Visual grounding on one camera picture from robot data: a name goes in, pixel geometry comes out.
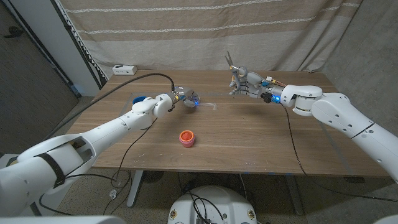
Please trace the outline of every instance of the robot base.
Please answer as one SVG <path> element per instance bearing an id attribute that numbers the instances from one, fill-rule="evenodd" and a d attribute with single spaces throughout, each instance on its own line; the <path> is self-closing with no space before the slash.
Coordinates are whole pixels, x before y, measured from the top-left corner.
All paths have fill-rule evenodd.
<path id="1" fill-rule="evenodd" d="M 209 202 L 203 200 L 206 206 L 207 221 L 209 223 L 242 223 L 256 224 L 257 219 L 252 205 L 240 194 L 231 189 L 220 186 L 202 186 L 190 191 L 201 198 L 211 201 L 221 212 L 224 221 L 221 220 L 216 208 Z M 191 195 L 185 194 L 174 202 L 170 209 L 168 224 L 204 224 L 205 222 L 197 215 L 193 209 L 193 200 Z M 201 200 L 196 201 L 199 212 L 205 217 L 205 208 Z"/>

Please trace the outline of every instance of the white power strip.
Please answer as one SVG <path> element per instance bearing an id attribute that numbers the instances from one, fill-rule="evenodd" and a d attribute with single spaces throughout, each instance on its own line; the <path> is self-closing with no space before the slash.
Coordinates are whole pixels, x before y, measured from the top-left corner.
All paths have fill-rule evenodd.
<path id="1" fill-rule="evenodd" d="M 137 67 L 130 65 L 115 65 L 112 70 L 115 75 L 134 75 L 137 72 Z"/>

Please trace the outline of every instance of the table top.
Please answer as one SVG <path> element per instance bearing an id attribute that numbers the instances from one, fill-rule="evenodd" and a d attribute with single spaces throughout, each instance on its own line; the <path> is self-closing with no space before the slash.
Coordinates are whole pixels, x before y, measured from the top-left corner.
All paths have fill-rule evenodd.
<path id="1" fill-rule="evenodd" d="M 283 107 L 246 95 L 229 95 L 230 71 L 139 70 L 134 76 L 112 76 L 98 96 L 131 78 L 154 72 L 169 75 L 176 86 L 193 88 L 201 103 L 192 109 L 178 102 L 133 145 L 122 168 L 302 175 Z M 285 84 L 337 91 L 322 73 L 257 73 Z M 131 101 L 137 96 L 155 97 L 168 91 L 170 82 L 164 77 L 132 82 L 88 108 L 68 133 L 88 131 L 121 116 L 131 110 Z M 288 112 L 297 153 L 308 175 L 388 176 L 344 134 L 321 125 L 314 117 L 299 116 L 291 108 Z M 178 140 L 187 129 L 195 134 L 195 144 L 189 148 Z M 105 150 L 93 167 L 119 167 L 126 149 L 142 133 L 129 133 Z"/>

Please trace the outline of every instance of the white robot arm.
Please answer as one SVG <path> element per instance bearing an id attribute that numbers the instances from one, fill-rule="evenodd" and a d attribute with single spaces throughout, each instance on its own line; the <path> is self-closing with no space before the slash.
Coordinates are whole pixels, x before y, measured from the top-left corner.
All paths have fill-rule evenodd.
<path id="1" fill-rule="evenodd" d="M 18 156 L 17 164 L 0 169 L 0 217 L 20 214 L 44 193 L 52 194 L 72 184 L 98 156 L 127 133 L 146 129 L 152 115 L 161 118 L 183 100 L 194 107 L 200 100 L 190 88 L 148 97 L 126 114 L 80 134 L 67 134 L 39 143 Z"/>
<path id="2" fill-rule="evenodd" d="M 262 78 L 244 67 L 232 70 L 231 95 L 263 98 L 266 103 L 294 107 L 302 116 L 313 116 L 352 139 L 366 154 L 382 166 L 398 183 L 398 138 L 358 111 L 341 93 L 323 93 L 317 86 L 285 85 L 272 77 Z"/>

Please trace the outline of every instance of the striped curtain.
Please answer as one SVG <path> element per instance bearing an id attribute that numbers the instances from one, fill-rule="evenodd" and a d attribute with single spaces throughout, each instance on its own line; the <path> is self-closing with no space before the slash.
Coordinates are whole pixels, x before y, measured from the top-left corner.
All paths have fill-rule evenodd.
<path id="1" fill-rule="evenodd" d="M 111 76 L 138 69 L 226 70 L 229 50 L 249 70 L 314 71 L 362 0 L 60 0 Z"/>

